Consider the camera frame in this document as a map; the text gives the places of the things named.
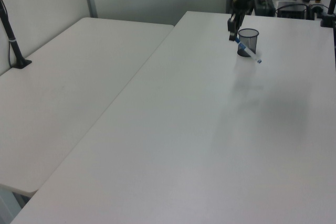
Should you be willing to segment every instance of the cable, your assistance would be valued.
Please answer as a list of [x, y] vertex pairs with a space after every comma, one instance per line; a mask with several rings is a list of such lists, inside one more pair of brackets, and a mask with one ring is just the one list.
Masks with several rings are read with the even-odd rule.
[[[7, 18], [8, 18], [8, 11], [7, 11], [7, 8], [6, 8], [6, 5], [5, 5], [5, 3], [4, 3], [4, 1], [3, 0], [0, 0], [1, 1], [1, 4], [2, 4], [2, 6], [4, 7], [4, 9], [5, 9], [5, 13], [6, 13], [6, 16], [7, 16]], [[11, 53], [10, 53], [10, 42], [8, 41], [8, 64], [9, 64], [9, 67], [10, 68], [12, 68], [12, 64], [10, 63], [11, 61]]]
[[12, 68], [12, 64], [10, 63], [11, 61], [11, 53], [10, 53], [10, 42], [8, 42], [8, 64], [9, 64], [9, 67]]
[[322, 4], [312, 4], [312, 5], [310, 5], [310, 6], [314, 6], [314, 5], [323, 6], [323, 7], [325, 7], [326, 9], [329, 9], [329, 7], [327, 7], [327, 6], [325, 6], [325, 5], [322, 5]]
[[4, 9], [5, 9], [6, 16], [7, 16], [7, 18], [8, 18], [8, 12], [7, 12], [6, 5], [5, 5], [5, 3], [4, 3], [4, 1], [3, 1], [3, 0], [0, 0], [0, 1], [1, 1], [1, 3], [2, 3], [2, 6], [3, 6], [3, 7], [4, 7]]
[[286, 8], [286, 7], [290, 7], [290, 6], [297, 6], [297, 5], [303, 5], [303, 6], [305, 6], [305, 7], [306, 7], [306, 10], [308, 10], [308, 8], [309, 8], [309, 6], [308, 6], [308, 5], [306, 5], [306, 4], [299, 4], [299, 3], [295, 3], [295, 4], [291, 4], [291, 5], [284, 5], [284, 6], [282, 6], [282, 7], [279, 7], [279, 8], [278, 8], [278, 9], [276, 9], [275, 11], [281, 10], [281, 9], [283, 9], [283, 8]]

